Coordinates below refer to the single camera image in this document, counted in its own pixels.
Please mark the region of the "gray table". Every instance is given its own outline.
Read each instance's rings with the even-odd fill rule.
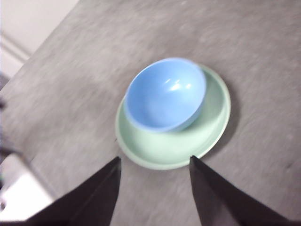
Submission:
[[[144,169],[114,134],[132,78],[187,57],[220,73],[232,100],[225,133],[202,160],[301,219],[300,23],[300,0],[82,0],[1,91],[3,132],[58,196],[121,156],[112,226],[199,225],[188,167]]]

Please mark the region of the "white baseboard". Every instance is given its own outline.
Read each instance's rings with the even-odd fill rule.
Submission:
[[[29,53],[3,32],[1,33],[1,72],[6,77],[12,78],[29,57]]]

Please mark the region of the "green plate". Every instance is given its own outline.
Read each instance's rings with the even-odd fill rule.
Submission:
[[[151,133],[134,127],[126,118],[123,101],[116,115],[116,136],[123,152],[135,163],[154,170],[170,170],[189,164],[192,155],[206,154],[222,136],[230,116],[226,84],[211,69],[206,74],[207,92],[200,116],[180,132]]]

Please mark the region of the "blue bowl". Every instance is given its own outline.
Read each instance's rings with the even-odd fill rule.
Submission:
[[[125,96],[128,120],[152,132],[180,131],[199,116],[206,78],[195,63],[167,58],[144,68]]]

